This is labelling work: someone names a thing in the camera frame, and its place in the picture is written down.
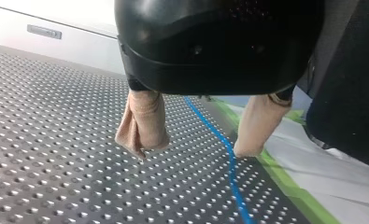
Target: white wall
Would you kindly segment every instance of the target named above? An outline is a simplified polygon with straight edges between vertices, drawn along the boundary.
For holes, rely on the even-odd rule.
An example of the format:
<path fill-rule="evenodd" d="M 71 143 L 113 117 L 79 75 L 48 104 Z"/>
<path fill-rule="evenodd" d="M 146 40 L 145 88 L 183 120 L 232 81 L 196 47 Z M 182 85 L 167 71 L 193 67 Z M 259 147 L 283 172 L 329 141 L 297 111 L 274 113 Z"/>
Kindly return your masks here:
<path fill-rule="evenodd" d="M 27 24 L 61 31 L 63 37 L 58 40 L 28 33 Z M 124 74 L 116 39 L 3 9 L 0 9 L 0 44 Z"/>
<path fill-rule="evenodd" d="M 0 0 L 0 7 L 116 37 L 114 0 Z"/>

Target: perforated metal floor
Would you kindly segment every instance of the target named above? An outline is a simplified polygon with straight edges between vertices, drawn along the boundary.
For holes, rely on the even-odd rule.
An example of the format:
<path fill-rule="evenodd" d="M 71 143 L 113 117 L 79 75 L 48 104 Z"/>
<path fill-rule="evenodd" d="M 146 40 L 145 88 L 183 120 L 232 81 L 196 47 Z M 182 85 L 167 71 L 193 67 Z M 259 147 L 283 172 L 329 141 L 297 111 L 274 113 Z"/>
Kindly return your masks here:
<path fill-rule="evenodd" d="M 182 97 L 165 97 L 169 149 L 139 162 L 115 144 L 127 91 L 0 52 L 0 224 L 242 223 L 226 149 Z M 239 161 L 237 181 L 257 222 L 308 223 L 257 161 Z"/>

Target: green line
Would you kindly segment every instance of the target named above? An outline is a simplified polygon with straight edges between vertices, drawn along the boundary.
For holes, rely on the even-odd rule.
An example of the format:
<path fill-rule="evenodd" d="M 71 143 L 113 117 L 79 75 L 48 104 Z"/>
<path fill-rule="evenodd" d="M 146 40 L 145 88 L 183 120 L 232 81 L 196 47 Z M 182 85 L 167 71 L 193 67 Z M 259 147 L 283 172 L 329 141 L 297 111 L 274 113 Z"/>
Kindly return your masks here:
<path fill-rule="evenodd" d="M 215 100 L 217 108 L 226 115 L 231 125 L 237 129 L 239 126 L 239 116 L 231 110 L 224 102 Z M 301 111 L 291 111 L 288 114 L 289 119 L 294 121 L 301 120 Z M 304 216 L 311 223 L 328 223 L 338 224 L 339 221 L 325 209 L 307 190 L 301 189 L 294 180 L 286 173 L 286 171 L 264 150 L 257 157 L 257 160 L 262 164 L 266 172 L 275 181 L 283 193 L 297 206 Z"/>

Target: blue line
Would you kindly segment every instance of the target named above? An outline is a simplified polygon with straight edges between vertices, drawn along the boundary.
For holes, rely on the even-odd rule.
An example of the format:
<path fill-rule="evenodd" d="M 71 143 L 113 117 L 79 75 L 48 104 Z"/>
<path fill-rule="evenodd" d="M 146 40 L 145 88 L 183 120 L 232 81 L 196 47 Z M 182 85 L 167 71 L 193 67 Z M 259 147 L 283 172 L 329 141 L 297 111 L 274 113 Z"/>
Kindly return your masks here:
<path fill-rule="evenodd" d="M 234 178 L 235 178 L 235 164 L 236 164 L 236 158 L 234 155 L 234 150 L 230 144 L 230 142 L 217 130 L 207 119 L 202 115 L 202 113 L 195 107 L 195 105 L 192 104 L 190 98 L 187 96 L 184 97 L 185 102 L 187 105 L 195 112 L 195 114 L 199 117 L 199 119 L 210 129 L 210 131 L 215 134 L 219 140 L 227 147 L 228 155 L 230 158 L 230 165 L 229 165 L 229 178 L 230 178 L 230 184 L 231 184 L 231 191 L 233 192 L 235 198 L 236 198 L 236 205 L 239 208 L 240 216 L 242 217 L 245 224 L 253 224 L 254 221 L 250 217 L 248 213 L 248 209 L 246 208 L 246 204 L 243 201 L 242 195 L 240 194 L 239 188 L 237 187 Z"/>

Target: black plastic cover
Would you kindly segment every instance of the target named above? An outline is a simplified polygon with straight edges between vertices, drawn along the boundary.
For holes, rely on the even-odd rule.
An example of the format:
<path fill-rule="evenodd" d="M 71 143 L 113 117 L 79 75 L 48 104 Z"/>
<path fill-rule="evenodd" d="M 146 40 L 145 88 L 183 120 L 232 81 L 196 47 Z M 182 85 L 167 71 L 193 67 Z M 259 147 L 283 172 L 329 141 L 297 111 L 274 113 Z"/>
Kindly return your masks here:
<path fill-rule="evenodd" d="M 320 0 L 116 0 L 127 73 L 174 94 L 293 85 L 319 36 Z"/>

